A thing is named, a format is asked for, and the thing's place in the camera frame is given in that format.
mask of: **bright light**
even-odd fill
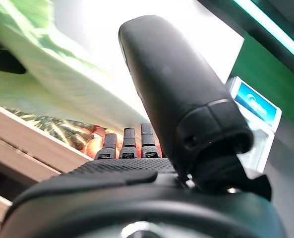
[[[250,0],[234,0],[294,55],[294,41]]]
[[[118,29],[121,24],[136,17],[155,14],[168,20],[182,32],[195,50],[203,55],[224,83],[244,41],[243,37],[197,0],[82,2],[83,11],[79,17],[82,19],[92,62],[116,75],[122,84],[126,83],[123,87],[133,83],[119,47]]]
[[[231,188],[227,189],[227,192],[228,193],[237,193],[237,189],[234,187],[231,187]]]

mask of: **textured rubber surface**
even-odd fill
[[[151,123],[141,124],[141,140],[142,146],[155,145],[155,138],[153,137],[153,129]]]
[[[155,146],[142,146],[141,147],[142,158],[160,158],[158,149]]]
[[[116,149],[114,148],[103,148],[95,156],[96,160],[106,160],[106,159],[115,159],[116,158]]]
[[[121,159],[121,160],[94,160],[69,172],[72,175],[123,172],[134,170],[155,170],[159,173],[175,173],[167,158],[162,159]]]
[[[136,134],[134,128],[125,128],[123,130],[123,147],[136,146]]]
[[[116,149],[116,134],[106,134],[104,138],[103,148],[114,148]]]
[[[120,159],[135,159],[137,158],[136,147],[123,147],[119,153]]]

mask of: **black rubber grip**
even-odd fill
[[[136,147],[136,135],[134,128],[125,128],[123,130],[123,147]]]
[[[116,134],[106,134],[104,138],[103,148],[116,149],[117,136]]]
[[[230,93],[168,21],[154,15],[130,20],[118,38],[137,93],[181,178],[212,144],[228,143],[234,153],[251,148],[253,134]]]
[[[95,159],[96,160],[106,160],[106,159],[115,159],[116,158],[116,149],[114,148],[103,148],[97,152]]]
[[[141,148],[142,158],[160,158],[159,151],[155,146],[143,146]]]
[[[155,146],[155,139],[153,137],[153,128],[150,123],[141,124],[141,140],[142,146]]]
[[[119,153],[120,159],[135,159],[137,158],[136,147],[122,147]]]

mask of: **blue sign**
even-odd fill
[[[254,113],[268,125],[273,125],[277,108],[246,84],[240,84],[235,101]]]

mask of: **green wall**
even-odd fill
[[[239,76],[294,121],[294,74],[248,34],[232,76]]]

